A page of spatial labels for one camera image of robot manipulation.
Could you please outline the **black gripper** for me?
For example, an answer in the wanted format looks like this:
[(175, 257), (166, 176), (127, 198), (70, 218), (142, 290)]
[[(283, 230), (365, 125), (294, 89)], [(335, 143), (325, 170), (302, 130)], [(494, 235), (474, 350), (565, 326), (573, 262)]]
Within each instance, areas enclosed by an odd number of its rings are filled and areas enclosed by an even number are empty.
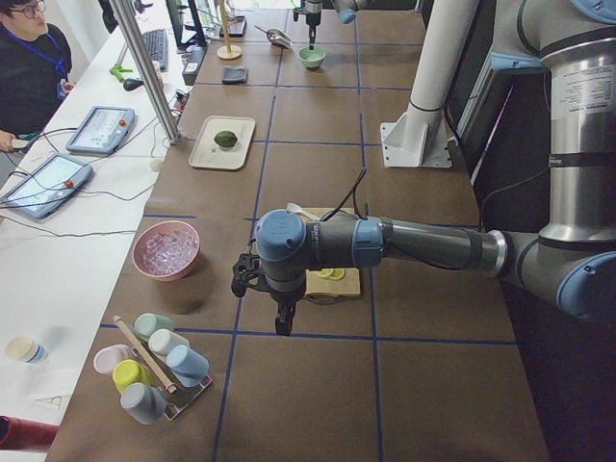
[(317, 27), (321, 24), (321, 11), (321, 0), (301, 0), (299, 6), (293, 8), (294, 21), (298, 21), (303, 15), (309, 27), (309, 50), (315, 48)]
[(276, 334), (290, 336), (293, 331), (295, 317), (294, 304), (303, 299), (306, 284), (302, 282), (300, 285), (293, 287), (289, 292), (274, 289), (266, 278), (266, 274), (261, 266), (260, 256), (252, 252), (254, 243), (255, 240), (248, 241), (245, 251), (240, 254), (238, 261), (232, 268), (231, 291), (237, 298), (244, 297), (248, 289), (260, 293), (268, 293), (272, 299), (279, 303), (274, 320)]

